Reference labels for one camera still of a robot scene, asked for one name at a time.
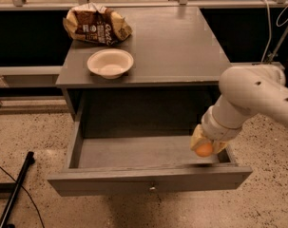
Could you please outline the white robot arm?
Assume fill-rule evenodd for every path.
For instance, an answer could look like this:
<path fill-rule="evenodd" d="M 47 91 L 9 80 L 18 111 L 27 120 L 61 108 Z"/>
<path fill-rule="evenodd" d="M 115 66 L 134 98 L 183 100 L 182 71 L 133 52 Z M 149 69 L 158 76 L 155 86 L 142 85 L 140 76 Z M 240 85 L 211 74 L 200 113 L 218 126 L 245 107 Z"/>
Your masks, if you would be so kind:
<path fill-rule="evenodd" d="M 190 149 L 200 157 L 220 153 L 257 114 L 288 128 L 288 88 L 278 66 L 232 66 L 220 76 L 220 97 L 195 127 Z"/>

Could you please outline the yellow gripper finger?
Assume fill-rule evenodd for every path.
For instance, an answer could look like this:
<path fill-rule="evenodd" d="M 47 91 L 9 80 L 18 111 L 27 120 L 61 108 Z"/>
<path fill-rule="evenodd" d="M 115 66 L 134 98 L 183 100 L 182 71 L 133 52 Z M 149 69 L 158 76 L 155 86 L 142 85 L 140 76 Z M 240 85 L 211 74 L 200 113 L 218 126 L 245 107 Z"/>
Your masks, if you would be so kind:
<path fill-rule="evenodd" d="M 207 152 L 212 151 L 212 143 L 207 139 L 203 133 L 202 126 L 198 124 L 191 136 L 190 149 L 195 152 L 206 150 Z"/>
<path fill-rule="evenodd" d="M 222 141 L 213 141 L 213 153 L 219 154 L 223 149 L 225 149 L 228 145 L 228 142 L 222 142 Z"/>

